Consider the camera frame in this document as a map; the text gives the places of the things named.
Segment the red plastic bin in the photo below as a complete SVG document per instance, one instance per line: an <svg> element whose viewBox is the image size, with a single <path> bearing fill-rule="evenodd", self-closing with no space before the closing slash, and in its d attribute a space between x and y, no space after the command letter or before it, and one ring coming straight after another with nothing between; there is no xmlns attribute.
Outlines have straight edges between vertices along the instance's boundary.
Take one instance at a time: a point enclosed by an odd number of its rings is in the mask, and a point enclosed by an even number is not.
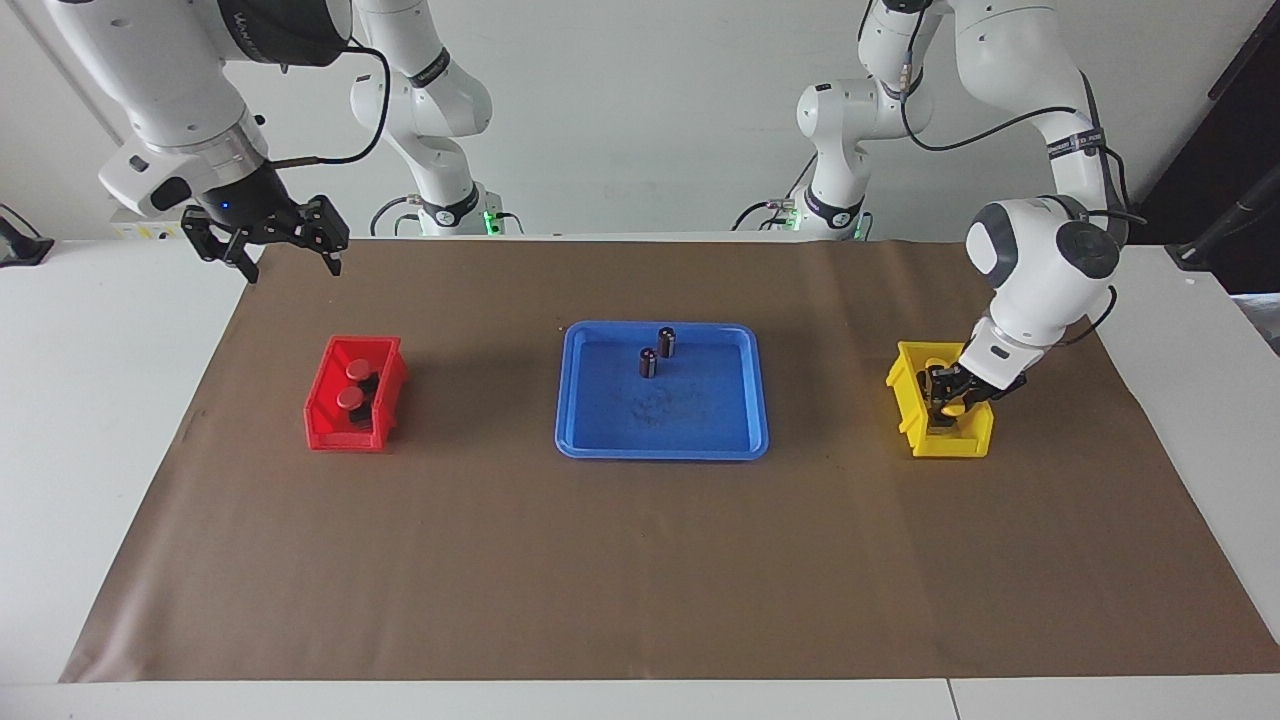
<svg viewBox="0 0 1280 720"><path fill-rule="evenodd" d="M335 397L352 383L346 365L366 357L378 369L380 384L372 401L372 429L351 425L338 409ZM307 398L303 404L303 428L312 451L381 452L390 432L398 425L401 392L408 378L398 336L333 336L321 355Z"/></svg>

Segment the black backdrop panel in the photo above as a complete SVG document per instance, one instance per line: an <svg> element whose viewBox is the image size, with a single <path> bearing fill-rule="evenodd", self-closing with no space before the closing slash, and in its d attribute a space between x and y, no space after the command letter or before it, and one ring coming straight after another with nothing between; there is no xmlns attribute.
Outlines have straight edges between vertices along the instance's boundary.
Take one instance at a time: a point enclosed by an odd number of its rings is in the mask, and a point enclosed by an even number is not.
<svg viewBox="0 0 1280 720"><path fill-rule="evenodd" d="M1207 92L1210 110L1140 201L1137 245L1198 240L1280 167L1280 0ZM1234 295L1280 293L1280 192L1252 205L1197 263Z"/></svg>

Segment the black device at table edge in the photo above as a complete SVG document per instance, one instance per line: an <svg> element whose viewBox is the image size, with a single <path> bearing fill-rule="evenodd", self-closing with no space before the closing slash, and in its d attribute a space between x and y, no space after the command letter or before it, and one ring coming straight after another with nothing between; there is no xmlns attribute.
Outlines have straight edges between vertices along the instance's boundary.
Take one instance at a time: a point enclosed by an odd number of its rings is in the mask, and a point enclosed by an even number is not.
<svg viewBox="0 0 1280 720"><path fill-rule="evenodd" d="M0 202L0 268L37 266L56 240L41 234L17 210Z"/></svg>

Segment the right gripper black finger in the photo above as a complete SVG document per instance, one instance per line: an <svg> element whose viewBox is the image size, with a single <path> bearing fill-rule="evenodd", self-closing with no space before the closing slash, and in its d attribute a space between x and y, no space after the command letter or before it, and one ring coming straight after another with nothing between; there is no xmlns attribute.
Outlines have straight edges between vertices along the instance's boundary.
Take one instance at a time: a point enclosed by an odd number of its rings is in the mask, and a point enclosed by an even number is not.
<svg viewBox="0 0 1280 720"><path fill-rule="evenodd" d="M186 238L205 263L223 263L237 269L247 283L259 281L259 265L246 251L246 237L241 231L232 231L228 238L220 238L214 231L215 223L209 213L198 205L187 205L182 213L182 229Z"/></svg>
<svg viewBox="0 0 1280 720"><path fill-rule="evenodd" d="M300 206L300 246L317 254L330 275L340 275L340 255L349 246L349 227L328 196L314 196Z"/></svg>

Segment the yellow plastic bin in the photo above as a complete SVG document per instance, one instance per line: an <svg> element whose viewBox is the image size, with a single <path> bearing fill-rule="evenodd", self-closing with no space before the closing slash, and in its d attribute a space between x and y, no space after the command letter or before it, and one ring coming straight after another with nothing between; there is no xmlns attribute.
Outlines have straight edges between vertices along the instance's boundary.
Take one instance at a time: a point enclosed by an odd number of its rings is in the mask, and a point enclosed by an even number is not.
<svg viewBox="0 0 1280 720"><path fill-rule="evenodd" d="M915 457L984 457L995 425L995 410L984 401L954 418L950 427L933 425L920 372L946 366L961 355L961 342L897 342L899 355L884 383L892 389L899 409L899 432L905 436Z"/></svg>

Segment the white wall socket box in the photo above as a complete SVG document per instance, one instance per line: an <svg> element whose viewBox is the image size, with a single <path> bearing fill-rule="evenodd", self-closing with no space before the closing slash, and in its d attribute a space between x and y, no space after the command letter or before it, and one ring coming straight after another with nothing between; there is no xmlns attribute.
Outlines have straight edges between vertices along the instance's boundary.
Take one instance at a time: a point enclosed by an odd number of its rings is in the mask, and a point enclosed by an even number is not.
<svg viewBox="0 0 1280 720"><path fill-rule="evenodd" d="M116 209L110 217L110 225L120 240L168 241L183 240L180 227L183 209L174 208L160 217L141 217L128 209Z"/></svg>

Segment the blue plastic tray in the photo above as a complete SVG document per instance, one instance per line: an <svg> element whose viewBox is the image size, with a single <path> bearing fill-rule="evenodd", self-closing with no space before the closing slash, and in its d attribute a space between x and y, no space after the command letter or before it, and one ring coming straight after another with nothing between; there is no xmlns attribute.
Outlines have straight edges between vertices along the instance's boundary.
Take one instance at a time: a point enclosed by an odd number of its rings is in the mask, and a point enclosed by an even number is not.
<svg viewBox="0 0 1280 720"><path fill-rule="evenodd" d="M672 357L641 348L675 328ZM756 336L714 322L585 320L564 333L556 445L575 459L736 462L771 445Z"/></svg>

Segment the black stand pole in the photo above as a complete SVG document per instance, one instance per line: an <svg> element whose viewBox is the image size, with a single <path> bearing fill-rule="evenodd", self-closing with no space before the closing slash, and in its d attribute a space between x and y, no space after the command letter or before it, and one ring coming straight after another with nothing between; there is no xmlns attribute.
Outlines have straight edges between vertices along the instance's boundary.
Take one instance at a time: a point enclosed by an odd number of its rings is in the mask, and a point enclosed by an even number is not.
<svg viewBox="0 0 1280 720"><path fill-rule="evenodd" d="M1212 251L1226 240L1248 231L1280 206L1280 161L1253 182L1233 204L1219 214L1197 237L1185 243L1165 246L1175 265L1189 272L1211 269Z"/></svg>

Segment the brown paper table mat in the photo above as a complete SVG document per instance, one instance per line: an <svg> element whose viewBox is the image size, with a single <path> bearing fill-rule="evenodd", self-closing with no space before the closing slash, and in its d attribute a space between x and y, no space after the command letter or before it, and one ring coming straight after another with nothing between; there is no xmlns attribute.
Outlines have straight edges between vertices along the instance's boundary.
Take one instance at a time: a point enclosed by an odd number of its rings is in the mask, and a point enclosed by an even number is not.
<svg viewBox="0 0 1280 720"><path fill-rule="evenodd" d="M914 459L884 377L964 340L955 243L372 241L269 249L64 682L1105 676L1280 671L1098 340ZM556 446L566 331L730 322L762 351L753 462ZM398 336L381 452L312 451L333 336Z"/></svg>

